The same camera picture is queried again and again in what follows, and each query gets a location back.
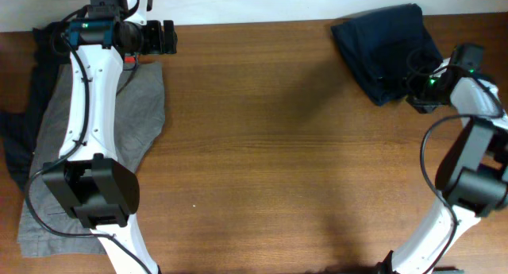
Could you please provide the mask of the navy blue shorts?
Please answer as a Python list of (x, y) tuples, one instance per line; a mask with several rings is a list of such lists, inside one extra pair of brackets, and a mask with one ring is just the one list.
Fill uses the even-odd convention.
[(377, 106), (405, 97), (414, 69), (428, 73), (443, 57), (424, 26), (420, 6), (372, 11), (330, 28), (353, 77)]

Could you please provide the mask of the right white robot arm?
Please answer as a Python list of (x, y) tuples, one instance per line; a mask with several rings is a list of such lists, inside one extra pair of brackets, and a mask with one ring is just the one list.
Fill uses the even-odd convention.
[[(498, 87), (480, 72), (483, 53), (477, 44), (459, 44), (433, 71), (412, 71), (421, 82), (406, 101), (418, 113), (451, 106), (456, 114), (433, 123), (421, 141), (421, 173), (436, 197), (429, 213), (374, 273), (437, 272), (438, 262), (461, 235), (507, 206), (507, 113)], [(425, 167), (427, 143), (439, 125), (452, 120), (463, 128), (431, 179)]]

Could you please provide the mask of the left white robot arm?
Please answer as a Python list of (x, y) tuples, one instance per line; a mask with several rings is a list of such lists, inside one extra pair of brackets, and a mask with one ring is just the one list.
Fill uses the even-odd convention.
[(39, 175), (68, 217), (102, 244), (117, 273), (158, 273), (138, 221), (140, 186), (114, 143), (117, 86), (127, 58), (174, 54), (171, 20), (147, 17), (153, 0), (90, 0), (64, 19), (73, 71), (66, 135)]

